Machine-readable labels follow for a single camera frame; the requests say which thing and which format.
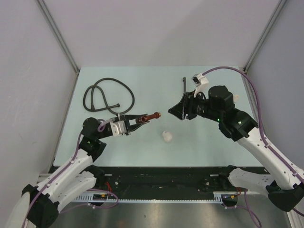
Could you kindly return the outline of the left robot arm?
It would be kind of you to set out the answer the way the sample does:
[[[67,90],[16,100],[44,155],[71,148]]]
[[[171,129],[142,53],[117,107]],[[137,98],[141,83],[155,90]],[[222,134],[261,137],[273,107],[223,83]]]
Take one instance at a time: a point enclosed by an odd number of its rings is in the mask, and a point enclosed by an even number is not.
[[[22,194],[29,193],[25,218],[38,228],[48,228],[75,197],[92,188],[101,189],[105,184],[104,173],[93,165],[106,147],[101,140],[129,135],[152,118],[148,114],[123,114],[108,120],[85,119],[72,156],[42,182],[36,186],[28,184],[22,190]]]

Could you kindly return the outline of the green faucet with elbow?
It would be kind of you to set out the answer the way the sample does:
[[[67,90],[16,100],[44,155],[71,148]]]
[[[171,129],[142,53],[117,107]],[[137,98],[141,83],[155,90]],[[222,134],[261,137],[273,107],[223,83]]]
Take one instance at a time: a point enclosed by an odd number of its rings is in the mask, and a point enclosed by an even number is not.
[[[233,103],[238,102],[239,100],[239,95],[233,95]]]

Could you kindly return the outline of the dark red brass faucet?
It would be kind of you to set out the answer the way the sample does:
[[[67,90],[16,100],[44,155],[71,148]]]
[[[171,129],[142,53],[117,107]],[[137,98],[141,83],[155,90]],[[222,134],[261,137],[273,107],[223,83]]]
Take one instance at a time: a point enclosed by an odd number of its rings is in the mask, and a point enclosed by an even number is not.
[[[144,115],[144,116],[142,116],[142,117],[139,118],[139,122],[140,123],[145,123],[145,122],[148,122],[148,121],[150,121],[152,119],[158,119],[158,118],[161,117],[161,115],[162,114],[159,113],[159,112],[155,112],[155,113],[149,114],[149,115]]]

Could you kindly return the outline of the white plastic elbow fitting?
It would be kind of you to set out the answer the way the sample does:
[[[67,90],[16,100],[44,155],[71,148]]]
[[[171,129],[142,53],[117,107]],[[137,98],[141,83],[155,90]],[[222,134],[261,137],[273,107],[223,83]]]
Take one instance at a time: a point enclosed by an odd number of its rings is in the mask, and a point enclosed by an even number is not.
[[[162,136],[165,142],[169,143],[172,140],[172,134],[168,131],[163,131]]]

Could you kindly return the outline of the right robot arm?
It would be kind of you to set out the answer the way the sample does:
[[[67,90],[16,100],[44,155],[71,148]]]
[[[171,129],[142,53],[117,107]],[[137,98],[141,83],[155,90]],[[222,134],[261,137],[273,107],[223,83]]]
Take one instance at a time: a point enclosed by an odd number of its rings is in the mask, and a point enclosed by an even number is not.
[[[265,195],[280,210],[290,212],[304,197],[304,171],[292,162],[285,165],[265,145],[257,122],[246,112],[235,108],[233,94],[225,86],[213,86],[208,98],[200,92],[185,92],[182,99],[168,112],[180,120],[201,116],[217,122],[221,133],[247,149],[267,170],[267,174],[245,171],[228,166],[221,173],[219,185],[223,190],[241,187]]]

